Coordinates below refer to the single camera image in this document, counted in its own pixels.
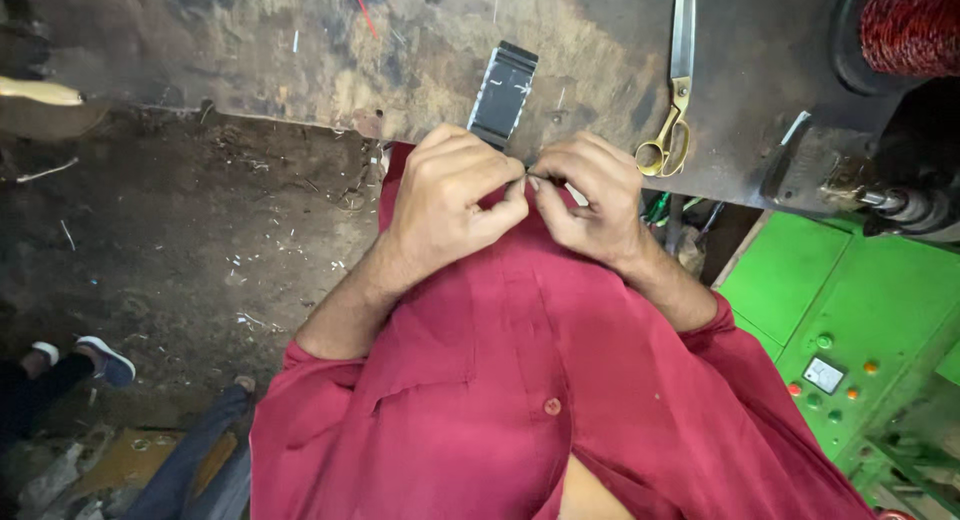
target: hand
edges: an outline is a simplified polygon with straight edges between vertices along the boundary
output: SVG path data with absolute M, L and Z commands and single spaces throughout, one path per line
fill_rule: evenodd
M 615 270 L 643 255 L 650 232 L 639 219 L 643 176 L 633 157 L 578 132 L 543 149 L 529 175 L 536 208 L 558 244 Z M 588 205 L 567 208 L 548 179 L 567 180 Z
M 410 156 L 382 246 L 400 265 L 398 289 L 497 242 L 527 216 L 523 164 L 498 153 L 462 128 L 439 125 Z M 504 200 L 477 205 L 503 186 Z

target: scissors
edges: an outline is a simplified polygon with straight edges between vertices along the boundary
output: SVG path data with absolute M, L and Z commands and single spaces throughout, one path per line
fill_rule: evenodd
M 636 168 L 648 177 L 669 177 L 684 169 L 687 150 L 690 147 L 690 126 L 684 120 L 687 104 L 690 101 L 690 85 L 693 80 L 693 35 L 697 22 L 697 0 L 674 0 L 673 3 L 673 44 L 670 47 L 670 113 L 660 133 L 652 141 L 646 141 L 636 148 L 633 157 Z M 674 129 L 683 128 L 683 146 L 671 158 L 670 148 Z M 654 157 L 650 165 L 641 165 L 641 152 L 644 157 Z

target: red wire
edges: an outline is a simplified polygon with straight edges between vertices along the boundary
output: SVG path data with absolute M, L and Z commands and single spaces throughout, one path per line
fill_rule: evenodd
M 868 0 L 860 42 L 873 71 L 960 76 L 960 0 Z
M 360 3 L 360 10 L 363 10 L 363 16 L 366 17 L 366 25 L 369 27 L 369 31 L 373 33 L 374 38 L 377 38 L 377 31 L 374 30 L 374 23 L 370 21 L 370 14 L 367 13 L 367 7 L 363 5 L 363 0 L 357 0 L 357 2 Z

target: shirt sleeve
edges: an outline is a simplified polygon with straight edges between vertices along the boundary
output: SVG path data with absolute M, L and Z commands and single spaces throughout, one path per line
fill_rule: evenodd
M 702 358 L 726 380 L 740 401 L 763 418 L 771 416 L 809 443 L 816 440 L 786 391 L 784 379 L 761 342 L 734 324 L 730 303 L 716 291 L 717 314 L 700 329 L 681 332 L 690 353 Z
M 366 358 L 325 360 L 291 341 L 249 433 L 250 516 L 292 518 L 338 436 Z

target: green button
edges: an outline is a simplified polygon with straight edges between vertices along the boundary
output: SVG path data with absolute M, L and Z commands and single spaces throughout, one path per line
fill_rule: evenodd
M 834 339 L 828 334 L 820 334 L 817 336 L 817 345 L 820 346 L 821 349 L 830 349 L 834 346 Z

